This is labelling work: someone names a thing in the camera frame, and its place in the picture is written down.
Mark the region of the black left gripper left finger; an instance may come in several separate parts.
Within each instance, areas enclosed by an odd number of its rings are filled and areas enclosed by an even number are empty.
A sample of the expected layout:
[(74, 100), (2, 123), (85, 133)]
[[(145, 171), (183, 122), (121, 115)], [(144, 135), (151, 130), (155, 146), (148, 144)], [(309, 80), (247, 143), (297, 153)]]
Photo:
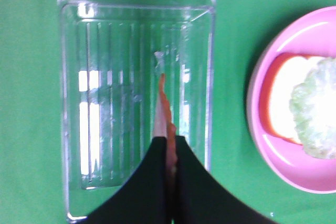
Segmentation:
[(165, 181), (166, 138), (155, 137), (135, 172), (83, 223), (171, 223)]

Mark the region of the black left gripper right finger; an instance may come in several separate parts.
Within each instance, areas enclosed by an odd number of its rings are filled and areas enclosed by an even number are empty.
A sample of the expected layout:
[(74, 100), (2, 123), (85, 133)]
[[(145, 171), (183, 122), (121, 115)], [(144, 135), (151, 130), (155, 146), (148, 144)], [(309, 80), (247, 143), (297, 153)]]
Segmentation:
[(197, 159), (185, 137), (175, 139), (174, 223), (275, 223), (222, 187)]

